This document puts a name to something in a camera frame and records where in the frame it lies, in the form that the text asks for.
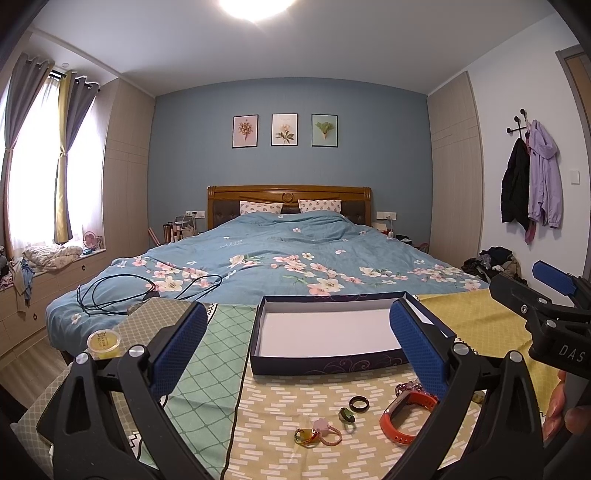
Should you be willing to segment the right hand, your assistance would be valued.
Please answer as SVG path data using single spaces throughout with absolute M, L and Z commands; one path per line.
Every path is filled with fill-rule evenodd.
M 566 405 L 565 382 L 567 373 L 558 372 L 559 383 L 552 391 L 549 408 L 543 423 L 543 439 L 549 440 L 562 426 L 573 435 L 583 435 L 589 428 L 591 410 L 589 406 L 579 406 L 563 412 Z

